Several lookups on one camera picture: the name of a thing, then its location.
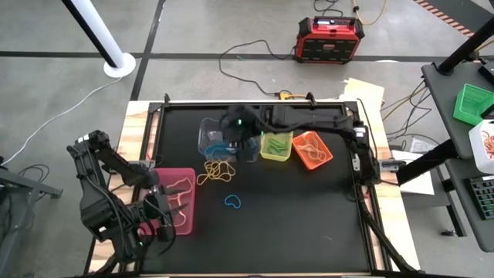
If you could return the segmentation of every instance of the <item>black tabletop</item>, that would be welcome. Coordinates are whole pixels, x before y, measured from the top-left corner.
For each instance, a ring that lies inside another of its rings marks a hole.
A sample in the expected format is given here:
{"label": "black tabletop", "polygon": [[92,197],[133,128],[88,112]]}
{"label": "black tabletop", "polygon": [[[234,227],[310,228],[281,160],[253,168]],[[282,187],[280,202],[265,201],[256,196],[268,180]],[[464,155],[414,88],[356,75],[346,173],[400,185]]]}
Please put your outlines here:
{"label": "black tabletop", "polygon": [[477,169],[473,159],[448,159],[445,165],[480,249],[484,252],[494,252],[494,220],[482,220],[480,218],[475,204],[467,191],[466,187],[469,185],[465,183],[468,178],[482,177],[486,174]]}
{"label": "black tabletop", "polygon": [[494,86],[477,72],[480,66],[478,63],[459,64],[451,76],[441,75],[433,65],[422,67],[425,83],[434,97],[435,105],[449,137],[455,144],[458,156],[463,159],[473,158],[469,139],[469,131],[473,126],[456,120],[453,117],[453,111],[456,96],[466,83],[494,92]]}
{"label": "black tabletop", "polygon": [[[223,110],[166,113],[157,153],[163,166],[204,173],[198,128]],[[286,162],[238,162],[230,182],[197,187],[194,228],[144,273],[347,273],[368,271],[357,204],[352,202],[350,158],[343,140],[320,134],[334,159],[308,171],[295,151]],[[240,209],[223,199],[235,194]],[[162,245],[153,244],[149,256]]]}

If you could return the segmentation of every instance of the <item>blue rubber band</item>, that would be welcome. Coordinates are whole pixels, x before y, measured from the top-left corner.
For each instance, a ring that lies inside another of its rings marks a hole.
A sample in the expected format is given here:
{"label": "blue rubber band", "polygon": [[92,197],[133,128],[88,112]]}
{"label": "blue rubber band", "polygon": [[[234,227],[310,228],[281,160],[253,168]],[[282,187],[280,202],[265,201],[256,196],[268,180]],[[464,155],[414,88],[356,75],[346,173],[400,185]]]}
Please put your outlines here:
{"label": "blue rubber band", "polygon": [[[230,199],[230,198],[236,198],[236,199],[237,199],[237,201],[239,201],[239,204],[238,204],[238,205],[236,205],[236,204],[234,204],[234,203],[228,202],[228,199]],[[226,205],[226,206],[232,206],[234,209],[240,209],[240,207],[242,206],[242,202],[240,202],[240,198],[239,198],[239,197],[237,197],[237,195],[228,195],[228,196],[225,198],[224,202],[225,202],[225,205]]]}

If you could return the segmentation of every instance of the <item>paper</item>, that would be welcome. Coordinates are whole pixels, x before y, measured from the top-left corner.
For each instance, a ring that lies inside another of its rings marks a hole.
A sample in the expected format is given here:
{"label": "paper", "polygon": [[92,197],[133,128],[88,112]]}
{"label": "paper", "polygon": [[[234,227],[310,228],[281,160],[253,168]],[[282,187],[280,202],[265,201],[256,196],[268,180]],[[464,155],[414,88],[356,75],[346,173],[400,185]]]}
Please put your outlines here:
{"label": "paper", "polygon": [[[422,156],[422,154],[414,154],[406,151],[391,151],[391,155],[394,159],[405,161],[407,164]],[[400,190],[402,192],[433,195],[434,187],[432,186],[431,172],[424,173],[401,185]]]}

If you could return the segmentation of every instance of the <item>white cable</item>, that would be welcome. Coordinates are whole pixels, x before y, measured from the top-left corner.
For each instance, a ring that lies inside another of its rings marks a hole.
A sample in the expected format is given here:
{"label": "white cable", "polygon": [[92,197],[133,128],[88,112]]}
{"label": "white cable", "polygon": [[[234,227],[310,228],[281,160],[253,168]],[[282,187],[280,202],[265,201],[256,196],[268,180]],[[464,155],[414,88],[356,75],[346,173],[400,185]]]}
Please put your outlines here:
{"label": "white cable", "polygon": [[88,99],[89,97],[91,97],[91,96],[92,96],[95,92],[97,92],[97,91],[99,91],[99,90],[102,90],[102,89],[104,89],[104,88],[108,87],[109,85],[115,84],[115,83],[117,83],[117,82],[118,82],[118,81],[120,81],[120,80],[122,80],[122,77],[121,77],[121,78],[119,78],[119,79],[117,79],[117,80],[115,80],[115,81],[112,81],[112,82],[110,82],[110,83],[108,83],[108,84],[106,84],[106,85],[103,85],[103,86],[101,86],[101,87],[98,87],[98,88],[96,88],[96,89],[92,90],[92,91],[91,91],[91,93],[88,93],[88,94],[87,94],[87,96],[86,96],[86,97],[84,97],[84,98],[83,98],[83,99],[82,99],[82,100],[81,100],[78,104],[76,104],[76,105],[74,105],[73,107],[69,108],[69,109],[68,109],[68,110],[66,110],[65,112],[62,112],[62,113],[60,113],[60,114],[58,114],[58,115],[54,116],[53,118],[51,118],[51,119],[47,120],[44,124],[42,124],[40,127],[38,127],[38,129],[37,129],[35,132],[33,132],[33,133],[32,133],[32,134],[31,134],[31,135],[30,135],[30,136],[29,136],[29,137],[25,140],[25,142],[24,142],[24,144],[22,145],[22,147],[21,147],[21,148],[20,148],[20,149],[19,149],[19,150],[18,150],[18,151],[14,154],[14,155],[12,155],[12,156],[11,156],[8,160],[6,160],[5,162],[3,162],[3,163],[2,163],[2,166],[4,166],[5,164],[9,163],[12,159],[14,159],[17,155],[19,155],[22,151],[24,151],[25,146],[29,143],[29,141],[30,141],[30,140],[31,140],[31,139],[32,139],[32,138],[33,138],[33,137],[34,137],[34,136],[35,136],[35,135],[36,135],[36,134],[37,134],[37,133],[38,133],[38,132],[39,132],[42,128],[44,128],[47,124],[51,123],[51,122],[52,122],[53,120],[55,120],[56,118],[59,118],[59,117],[61,117],[61,116],[65,115],[65,114],[69,113],[70,111],[72,111],[72,110],[76,109],[79,105],[81,105],[81,104],[84,102],[84,100],[87,100],[87,99]]}

